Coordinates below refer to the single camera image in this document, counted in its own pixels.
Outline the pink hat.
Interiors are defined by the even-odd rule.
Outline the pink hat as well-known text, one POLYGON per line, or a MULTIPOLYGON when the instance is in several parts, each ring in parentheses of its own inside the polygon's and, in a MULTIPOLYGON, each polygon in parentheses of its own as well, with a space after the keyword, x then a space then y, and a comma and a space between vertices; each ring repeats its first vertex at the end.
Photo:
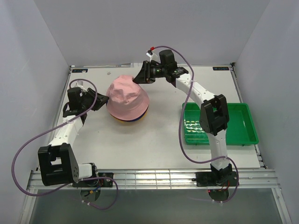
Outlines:
POLYGON ((121 75, 110 84, 106 95, 109 97, 107 110, 112 116, 131 120, 142 115, 149 107, 148 94, 133 79, 132 76, 121 75))

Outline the blue beanie hat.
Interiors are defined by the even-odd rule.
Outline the blue beanie hat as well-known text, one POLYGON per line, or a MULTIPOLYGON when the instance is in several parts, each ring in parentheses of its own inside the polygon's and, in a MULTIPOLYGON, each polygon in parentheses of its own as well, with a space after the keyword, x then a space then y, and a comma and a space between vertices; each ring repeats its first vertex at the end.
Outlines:
POLYGON ((148 108, 145 110, 145 112, 142 114, 142 115, 140 115, 139 117, 137 117, 137 118, 135 118, 135 119, 131 119, 131 120, 125 120, 125 121, 134 121, 134 120, 141 120, 141 119, 143 119, 143 117, 145 117, 146 116, 146 114, 147 114, 147 112, 148 112, 148 108))

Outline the yellow bucket hat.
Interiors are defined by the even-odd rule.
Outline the yellow bucket hat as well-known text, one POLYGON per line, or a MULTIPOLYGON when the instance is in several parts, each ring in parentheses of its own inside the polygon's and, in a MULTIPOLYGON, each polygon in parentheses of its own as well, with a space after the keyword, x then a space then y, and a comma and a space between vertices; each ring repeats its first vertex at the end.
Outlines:
POLYGON ((120 125, 123 126, 135 126, 139 123, 141 123, 141 120, 134 120, 134 121, 125 121, 125 120, 120 120, 120 119, 115 119, 116 122, 120 125))

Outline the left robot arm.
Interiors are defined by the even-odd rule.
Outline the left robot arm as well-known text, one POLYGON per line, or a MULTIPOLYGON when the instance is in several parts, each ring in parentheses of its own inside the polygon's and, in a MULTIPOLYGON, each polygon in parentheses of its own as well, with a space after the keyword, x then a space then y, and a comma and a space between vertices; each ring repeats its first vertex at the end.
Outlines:
POLYGON ((76 183, 83 179, 88 186, 99 182, 94 163, 78 164, 72 150, 73 143, 83 127, 87 109, 99 110, 107 104, 109 97, 96 93, 91 88, 86 91, 79 87, 67 91, 68 102, 63 107, 63 122, 53 140, 38 150, 42 182, 45 186, 76 183))

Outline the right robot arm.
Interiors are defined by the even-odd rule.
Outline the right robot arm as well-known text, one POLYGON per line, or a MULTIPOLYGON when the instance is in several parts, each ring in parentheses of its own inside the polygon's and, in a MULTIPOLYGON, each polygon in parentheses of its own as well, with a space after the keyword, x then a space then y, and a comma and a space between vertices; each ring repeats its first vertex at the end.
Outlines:
POLYGON ((198 179, 209 180, 216 185, 226 183, 232 174, 232 164, 228 159, 226 145, 226 131, 229 114, 227 100, 224 95, 215 95, 194 80, 193 69, 186 70, 179 67, 175 61, 172 49, 165 49, 154 54, 154 48, 147 51, 148 61, 144 61, 142 68, 134 78, 136 84, 152 84, 157 78, 165 78, 177 89, 184 92, 186 99, 192 99, 200 108, 199 124, 207 134, 211 159, 211 171, 201 174, 198 179))

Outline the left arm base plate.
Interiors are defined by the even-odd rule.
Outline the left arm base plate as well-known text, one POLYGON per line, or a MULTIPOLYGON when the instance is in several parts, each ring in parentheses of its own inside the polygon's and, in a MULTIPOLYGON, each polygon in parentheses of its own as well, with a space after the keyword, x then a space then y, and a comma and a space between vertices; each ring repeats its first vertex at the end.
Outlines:
POLYGON ((72 186, 76 188, 97 188, 97 187, 110 188, 113 186, 113 181, 111 181, 110 179, 106 179, 106 177, 113 179, 114 173, 107 173, 107 172, 98 173, 97 176, 104 177, 104 179, 80 181, 78 183, 73 183, 72 186))

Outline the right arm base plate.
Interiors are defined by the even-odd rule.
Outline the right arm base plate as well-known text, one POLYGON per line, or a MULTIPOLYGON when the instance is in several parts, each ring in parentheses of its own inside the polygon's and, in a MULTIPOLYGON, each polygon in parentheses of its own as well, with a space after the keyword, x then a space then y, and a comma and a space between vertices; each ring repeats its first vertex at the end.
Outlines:
POLYGON ((196 172, 195 177, 192 178, 198 187, 220 187, 220 186, 237 186, 236 172, 232 172, 225 176, 217 176, 212 171, 210 172, 196 172))

